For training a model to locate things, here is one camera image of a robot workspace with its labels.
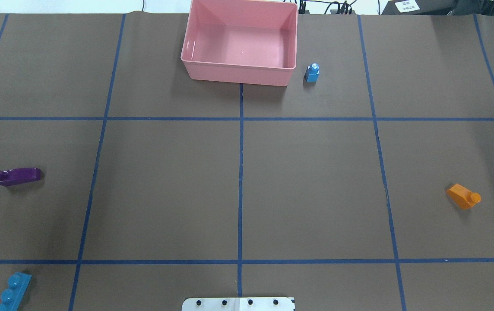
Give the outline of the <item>small blue block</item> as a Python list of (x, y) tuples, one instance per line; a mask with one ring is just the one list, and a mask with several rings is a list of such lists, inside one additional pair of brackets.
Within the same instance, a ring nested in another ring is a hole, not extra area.
[(316, 83), (318, 81), (319, 75), (320, 66), (318, 65), (318, 63), (311, 63), (311, 65), (306, 68), (304, 80), (307, 83)]

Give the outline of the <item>orange sloped block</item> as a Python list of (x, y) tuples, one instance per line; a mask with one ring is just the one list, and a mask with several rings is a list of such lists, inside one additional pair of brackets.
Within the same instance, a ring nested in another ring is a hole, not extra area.
[(480, 203), (482, 200), (479, 193), (470, 191), (470, 189), (458, 183), (446, 189), (446, 194), (462, 210), (468, 210)]

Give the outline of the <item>purple sloped block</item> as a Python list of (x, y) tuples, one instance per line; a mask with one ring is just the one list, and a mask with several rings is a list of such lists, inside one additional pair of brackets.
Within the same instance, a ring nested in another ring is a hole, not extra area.
[(39, 168), (16, 168), (7, 171), (0, 171), (0, 185), (10, 187), (40, 181), (42, 170)]

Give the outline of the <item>long blue block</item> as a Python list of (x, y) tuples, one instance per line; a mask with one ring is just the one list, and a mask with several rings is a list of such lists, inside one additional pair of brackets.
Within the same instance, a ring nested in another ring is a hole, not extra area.
[(16, 272), (7, 279), (7, 288), (0, 294), (0, 311), (17, 311), (24, 299), (32, 274)]

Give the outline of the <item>pink plastic box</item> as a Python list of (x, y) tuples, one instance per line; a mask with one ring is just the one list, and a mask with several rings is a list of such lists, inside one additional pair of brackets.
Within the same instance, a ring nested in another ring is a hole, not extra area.
[(192, 79), (286, 87), (297, 22), (295, 3), (193, 0), (180, 59)]

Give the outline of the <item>black box with label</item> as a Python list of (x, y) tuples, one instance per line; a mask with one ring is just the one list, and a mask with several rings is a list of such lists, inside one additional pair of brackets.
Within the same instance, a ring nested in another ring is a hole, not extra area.
[(456, 0), (390, 0), (381, 15), (447, 15)]

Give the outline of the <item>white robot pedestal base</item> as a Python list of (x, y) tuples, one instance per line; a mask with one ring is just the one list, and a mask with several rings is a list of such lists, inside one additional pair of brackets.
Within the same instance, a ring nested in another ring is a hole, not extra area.
[(295, 311), (290, 297), (188, 298), (182, 311)]

